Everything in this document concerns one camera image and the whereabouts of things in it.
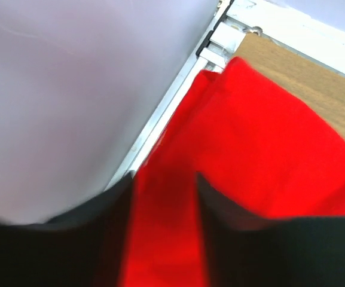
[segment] wooden board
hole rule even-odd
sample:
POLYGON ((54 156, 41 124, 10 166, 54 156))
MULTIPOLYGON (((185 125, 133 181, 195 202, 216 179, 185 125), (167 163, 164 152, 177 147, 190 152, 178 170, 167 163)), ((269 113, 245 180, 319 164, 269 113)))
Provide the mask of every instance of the wooden board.
POLYGON ((255 34, 246 35, 235 55, 303 100, 345 138, 345 77, 255 34))

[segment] white surface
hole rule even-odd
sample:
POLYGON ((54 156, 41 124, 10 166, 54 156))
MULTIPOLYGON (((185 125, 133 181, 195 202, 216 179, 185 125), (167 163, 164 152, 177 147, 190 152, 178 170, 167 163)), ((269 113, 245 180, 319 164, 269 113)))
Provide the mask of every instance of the white surface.
POLYGON ((217 0, 0 0, 0 216, 106 186, 217 0))
POLYGON ((224 57, 208 50, 207 48, 204 48, 203 51, 201 51, 200 57, 206 59, 208 62, 211 62, 216 66, 219 66, 222 69, 225 68, 226 64, 224 57))
POLYGON ((286 5, 345 31, 345 0, 282 0, 286 5))
POLYGON ((263 0, 235 0, 228 15, 345 74, 345 32, 263 0))
POLYGON ((234 54, 237 47, 244 40, 245 34, 235 28, 232 28, 225 23, 220 23, 213 32, 210 40, 230 54, 234 54))

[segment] red cloth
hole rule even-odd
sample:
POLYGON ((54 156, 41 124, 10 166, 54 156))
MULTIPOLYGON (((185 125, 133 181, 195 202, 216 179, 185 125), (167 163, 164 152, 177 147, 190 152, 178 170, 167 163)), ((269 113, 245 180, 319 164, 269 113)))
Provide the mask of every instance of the red cloth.
POLYGON ((136 175, 123 286, 207 286, 196 171, 265 217, 345 215, 345 141, 235 58, 199 73, 136 175))

